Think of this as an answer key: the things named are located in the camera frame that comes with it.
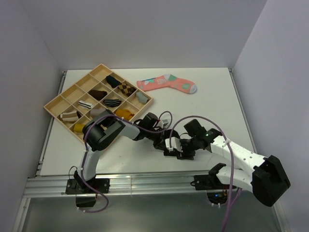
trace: sock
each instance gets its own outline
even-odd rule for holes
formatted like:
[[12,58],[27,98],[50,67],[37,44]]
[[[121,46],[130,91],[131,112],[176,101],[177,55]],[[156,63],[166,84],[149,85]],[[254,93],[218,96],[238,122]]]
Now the sock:
[[125,94],[128,97],[130,97],[131,94],[134,93],[136,90],[134,87],[126,85],[125,83],[121,83],[121,85],[118,85],[118,88],[123,94]]
[[72,122],[73,123],[73,122],[76,122],[80,117],[81,117],[81,114],[76,110],[74,110],[72,112],[60,114],[60,118],[64,122]]
[[116,107],[119,106],[121,104],[121,100],[119,99],[104,99],[103,103],[104,105],[108,106],[108,107]]
[[106,77],[106,81],[107,81],[108,84],[111,85],[112,88],[116,88],[118,85],[121,84],[120,81],[118,81],[117,79],[115,79],[115,78],[114,78],[113,76],[111,76],[111,75],[108,75],[108,76]]
[[143,95],[141,92],[137,92],[136,97],[139,100],[139,102],[142,104],[146,104],[149,101],[149,99],[145,95]]
[[105,109],[92,109],[90,110],[90,115],[92,118],[99,116]]
[[192,81],[178,78],[172,74],[164,74],[156,78],[137,81],[136,84],[143,91],[165,87],[174,88],[188,94],[193,94],[197,91],[197,86]]
[[115,114],[119,117],[123,117],[125,120],[128,121],[134,116],[134,114],[127,109],[116,110]]
[[102,100],[107,95],[107,92],[106,91],[100,91],[100,90],[92,89],[92,90],[89,91],[89,94],[94,99],[100,101],[100,100]]
[[79,123],[76,123],[74,125],[74,132],[77,132],[77,133],[83,133],[83,128],[84,128],[84,124],[79,124]]
[[86,109],[86,110],[90,110],[93,106],[93,104],[91,104],[89,102],[85,102],[85,101],[79,101],[78,104],[80,105],[80,107],[82,107],[83,109]]

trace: wooden tray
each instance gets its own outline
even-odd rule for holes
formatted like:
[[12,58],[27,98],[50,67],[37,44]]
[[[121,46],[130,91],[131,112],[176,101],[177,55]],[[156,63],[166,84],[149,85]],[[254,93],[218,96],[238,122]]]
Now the wooden tray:
[[[113,76],[120,82],[125,82],[127,85],[130,85],[136,88],[136,91],[127,97],[123,94],[120,89],[112,88],[106,81],[106,77],[108,75]],[[92,96],[88,94],[88,92],[92,89],[95,90],[104,90],[108,94],[100,101],[97,101]],[[144,96],[146,96],[149,100],[146,104],[142,104],[138,101],[136,96],[137,92],[142,92]],[[110,108],[103,105],[104,99],[120,99],[122,100],[121,105],[118,107]],[[47,103],[44,108],[57,120],[59,121],[65,128],[67,128],[78,140],[82,143],[83,134],[74,132],[75,123],[86,124],[92,117],[90,115],[90,110],[86,110],[78,105],[78,101],[83,100],[86,102],[90,102],[93,104],[92,109],[110,109],[115,112],[117,109],[128,109],[130,112],[134,113],[134,116],[130,119],[130,121],[135,121],[143,114],[146,109],[154,102],[153,98],[146,94],[141,89],[137,88],[134,84],[130,83],[128,80],[123,77],[117,75],[112,72],[109,68],[104,66],[103,64],[98,65],[95,69],[89,72],[82,79],[77,81],[74,85],[69,87],[66,91],[52,99],[49,103]],[[64,122],[60,119],[61,113],[68,113],[72,111],[78,111],[81,114],[80,119],[78,119],[74,123]]]

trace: aluminum frame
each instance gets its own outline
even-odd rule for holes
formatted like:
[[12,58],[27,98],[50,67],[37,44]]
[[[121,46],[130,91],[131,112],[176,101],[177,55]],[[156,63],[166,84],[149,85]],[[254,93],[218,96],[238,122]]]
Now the aluminum frame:
[[[256,153],[256,147],[253,141],[253,137],[246,119],[239,93],[237,91],[232,69],[228,69],[233,82],[233,86],[241,107],[241,111],[249,132],[249,136],[253,145],[254,152]],[[61,93],[63,84],[66,78],[66,73],[63,72],[61,84],[58,94]],[[50,130],[52,128],[54,119],[51,118],[42,153],[38,170],[34,178],[27,180],[23,198],[20,204],[20,208],[16,217],[14,232],[21,232],[25,222],[26,215],[28,213],[28,206],[31,198],[43,198],[43,197],[75,197],[76,195],[66,195],[65,188],[67,184],[68,176],[52,176],[43,177],[40,176],[42,163],[44,160],[46,146],[48,144]],[[193,193],[195,189],[190,186],[190,182],[193,180],[193,176],[197,174],[207,174],[208,170],[204,171],[187,171],[187,172],[164,172],[164,173],[139,173],[139,174],[100,174],[97,178],[109,178],[110,189],[106,195],[144,195],[144,194],[175,194],[175,193]],[[94,194],[80,194],[78,196],[94,196]],[[278,218],[278,222],[282,232],[290,232],[290,227],[285,216],[282,204],[277,201],[274,204],[273,211]]]

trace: folded sock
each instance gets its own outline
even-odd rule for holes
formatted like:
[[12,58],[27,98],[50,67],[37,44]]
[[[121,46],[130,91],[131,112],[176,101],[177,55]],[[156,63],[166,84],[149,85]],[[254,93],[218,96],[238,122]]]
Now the folded sock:
[[114,77],[111,76],[111,75],[108,75],[108,76],[106,77],[106,81],[107,81],[108,84],[111,85],[112,88],[116,88],[118,85],[121,84],[120,81],[118,81],[116,78],[114,78]]
[[78,104],[80,105],[80,107],[82,107],[83,109],[86,109],[86,110],[90,110],[93,106],[93,104],[91,104],[89,102],[85,102],[85,101],[79,101]]
[[119,99],[104,99],[103,103],[104,105],[108,106],[108,107],[116,107],[119,106],[121,104],[121,100]]
[[79,123],[76,123],[74,125],[74,132],[77,132],[77,133],[83,133],[83,128],[84,128],[84,124],[79,124]]
[[81,114],[76,110],[74,110],[72,112],[60,114],[60,118],[64,122],[72,122],[73,123],[73,122],[76,122],[80,117],[81,117]]
[[116,110],[115,114],[118,117],[123,117],[125,120],[130,120],[134,116],[134,114],[127,109]]
[[118,88],[123,94],[125,94],[128,97],[131,96],[131,94],[134,93],[134,91],[136,90],[136,88],[129,86],[125,83],[121,83],[121,85],[119,85]]
[[92,90],[89,91],[89,94],[93,98],[95,98],[96,100],[100,101],[100,100],[102,100],[107,95],[107,92],[106,91],[92,89]]
[[137,92],[136,97],[139,100],[139,102],[142,104],[146,104],[149,101],[149,99],[145,95],[143,95],[141,92]]
[[97,116],[99,116],[103,111],[105,111],[105,109],[92,109],[91,111],[90,111],[90,115],[91,115],[91,117],[92,118],[95,118],[95,117],[97,117]]

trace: cable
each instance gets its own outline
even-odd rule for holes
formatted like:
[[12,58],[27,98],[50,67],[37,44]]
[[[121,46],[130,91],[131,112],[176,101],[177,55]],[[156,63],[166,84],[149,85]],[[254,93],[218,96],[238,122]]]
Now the cable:
[[77,170],[77,167],[76,167],[76,166],[72,166],[72,167],[70,168],[70,170],[69,170],[69,179],[70,179],[70,171],[72,170],[72,168],[76,168],[76,170]]
[[[169,147],[172,147],[172,134],[173,134],[173,131],[175,129],[175,127],[183,120],[187,119],[187,118],[201,118],[203,120],[206,120],[208,122],[210,122],[211,124],[213,124],[222,134],[223,138],[227,141],[227,137],[226,135],[224,134],[224,132],[222,131],[222,129],[216,124],[214,123],[213,121],[211,121],[210,119],[206,118],[206,117],[202,117],[202,116],[196,116],[196,115],[192,115],[192,116],[187,116],[187,117],[183,117],[182,119],[178,120],[175,125],[172,127],[172,130],[169,134]],[[227,147],[231,153],[231,179],[230,179],[230,184],[229,184],[229,192],[231,193],[232,190],[233,190],[233,179],[234,179],[234,155],[233,155],[233,150],[231,148],[231,145],[229,143],[229,141],[226,143],[227,144]],[[231,202],[232,201],[232,194],[229,194],[228,195],[228,198],[227,198],[227,209],[226,209],[226,213],[225,213],[225,217],[223,219],[223,222],[222,222],[222,228],[221,228],[221,231],[224,232],[225,228],[226,228],[226,225],[227,225],[227,220],[228,220],[228,216],[229,216],[229,213],[231,211]]]
[[[90,131],[92,130],[92,128],[93,128],[95,125],[97,125],[98,123],[100,123],[102,120],[104,120],[105,118],[107,118],[107,117],[115,117],[115,118],[117,118],[117,119],[119,119],[119,120],[122,120],[122,121],[124,121],[124,122],[129,123],[129,124],[132,124],[132,125],[136,126],[137,128],[139,128],[139,129],[141,129],[141,130],[143,130],[143,131],[146,131],[146,132],[149,132],[149,133],[162,133],[162,132],[166,131],[166,130],[171,126],[172,118],[173,118],[170,111],[165,111],[165,112],[163,112],[163,113],[160,115],[160,117],[161,117],[164,113],[169,113],[169,114],[170,114],[170,116],[171,116],[171,122],[170,122],[170,124],[169,124],[169,126],[168,126],[167,128],[165,128],[164,130],[161,130],[161,131],[150,131],[150,130],[144,129],[144,128],[142,128],[142,127],[140,127],[140,126],[138,126],[138,125],[136,125],[136,124],[134,124],[134,123],[132,123],[132,122],[129,122],[129,121],[127,121],[127,120],[125,120],[125,119],[123,119],[123,118],[121,118],[121,117],[118,117],[118,116],[116,116],[116,115],[106,115],[106,116],[103,116],[103,117],[99,118],[97,121],[95,121],[95,122],[90,126],[90,128],[88,129],[88,131],[87,131],[87,133],[86,133],[86,135],[85,135],[85,137],[84,137],[84,144],[85,144],[86,151],[85,151],[84,158],[83,158],[83,162],[82,162],[82,165],[81,165],[81,178],[82,178],[82,181],[85,183],[85,185],[86,185],[88,188],[90,188],[91,190],[93,190],[94,192],[96,192],[97,194],[101,195],[102,197],[104,197],[104,198],[106,199],[106,205],[105,205],[103,208],[99,209],[99,210],[93,210],[93,211],[90,211],[90,210],[83,210],[83,209],[80,209],[80,210],[82,210],[83,212],[87,212],[87,213],[97,213],[97,212],[101,212],[101,211],[103,211],[104,209],[106,209],[107,206],[108,206],[108,204],[109,204],[108,198],[107,198],[103,193],[101,193],[100,191],[98,191],[98,190],[92,188],[92,187],[86,182],[86,180],[84,179],[84,173],[83,173],[84,171],[83,171],[83,169],[84,169],[84,164],[85,164],[86,157],[87,157],[87,153],[88,153],[88,145],[87,145],[87,142],[86,142],[86,141],[87,141],[88,135],[89,135]],[[213,121],[211,121],[210,119],[205,118],[205,117],[202,117],[202,116],[187,116],[187,117],[184,117],[184,118],[180,119],[179,121],[177,121],[177,122],[175,123],[175,125],[173,126],[173,128],[171,129],[171,132],[170,132],[170,135],[169,135],[169,145],[170,145],[170,147],[172,147],[172,146],[171,146],[171,138],[172,138],[172,133],[173,133],[175,127],[176,127],[181,121],[183,121],[183,120],[185,120],[185,119],[187,119],[187,118],[193,118],[193,117],[204,119],[204,120],[210,122],[211,124],[213,124],[213,125],[221,132],[221,134],[222,134],[222,136],[224,137],[224,139],[227,140],[227,137],[226,137],[226,135],[224,134],[224,132],[221,130],[221,128],[220,128],[216,123],[214,123]],[[233,178],[234,178],[234,155],[233,155],[233,150],[232,150],[232,148],[231,148],[229,142],[227,142],[226,144],[227,144],[227,147],[228,147],[228,149],[229,149],[229,151],[230,151],[230,154],[231,154],[231,178],[230,178],[230,184],[229,184],[229,192],[231,193],[232,190],[233,190]],[[230,212],[230,210],[231,210],[231,207],[232,207],[232,205],[234,204],[234,202],[236,201],[237,197],[240,195],[240,192],[241,192],[241,189],[239,190],[239,194],[237,193],[237,195],[236,195],[236,197],[235,197],[235,199],[234,199],[233,201],[231,201],[231,199],[232,199],[232,194],[229,194],[229,195],[228,195],[228,199],[227,199],[227,209],[226,209],[226,213],[225,213],[224,220],[223,220],[223,222],[222,222],[222,229],[221,229],[222,232],[224,232],[224,230],[225,230],[225,228],[226,228],[227,221],[228,221],[228,216],[229,216],[229,212]]]
[[182,133],[181,135],[179,135],[179,138],[181,138],[181,136],[182,136],[183,134],[189,135],[187,132],[185,132],[185,133]]
[[121,121],[124,121],[124,122],[127,122],[127,123],[131,124],[131,125],[134,125],[135,127],[139,128],[139,129],[141,129],[141,130],[143,130],[143,131],[146,131],[146,132],[149,132],[149,133],[153,133],[153,134],[162,133],[162,132],[166,131],[166,130],[170,127],[170,125],[171,125],[171,123],[172,123],[172,120],[173,120],[173,116],[172,116],[172,113],[171,113],[170,111],[164,111],[164,112],[160,115],[160,117],[161,117],[164,113],[169,113],[169,114],[170,114],[170,124],[169,124],[169,126],[168,126],[167,128],[165,128],[165,129],[163,129],[163,130],[161,130],[161,131],[151,131],[151,130],[144,129],[143,127],[140,127],[139,125],[134,124],[134,122],[133,122],[133,123],[132,123],[132,122],[129,122],[129,121],[127,121],[127,120],[125,120],[125,119],[123,119],[123,118],[117,116],[117,115],[105,115],[105,116],[99,118],[97,121],[95,121],[95,122],[90,126],[90,128],[88,129],[88,131],[87,131],[87,133],[85,134],[85,137],[84,137],[85,153],[84,153],[84,157],[83,157],[83,161],[82,161],[82,165],[81,165],[81,179],[82,179],[83,183],[84,183],[88,188],[90,188],[91,190],[93,190],[95,193],[101,195],[101,196],[106,200],[106,204],[105,204],[105,206],[104,206],[103,208],[98,209],[98,210],[84,210],[84,209],[81,209],[81,208],[79,208],[79,210],[83,211],[84,213],[98,213],[98,212],[101,212],[101,211],[103,211],[104,209],[106,209],[107,206],[108,206],[108,204],[109,204],[108,198],[107,198],[103,193],[101,193],[100,191],[98,191],[98,190],[96,190],[95,188],[91,187],[91,186],[86,182],[86,180],[85,180],[85,178],[84,178],[84,164],[85,164],[85,162],[86,162],[86,158],[87,158],[87,154],[88,154],[87,139],[88,139],[89,133],[90,133],[90,131],[92,130],[92,128],[94,128],[98,123],[100,123],[101,121],[103,121],[103,120],[106,119],[107,117],[115,117],[115,118],[117,118],[117,119],[119,119],[119,120],[121,120]]

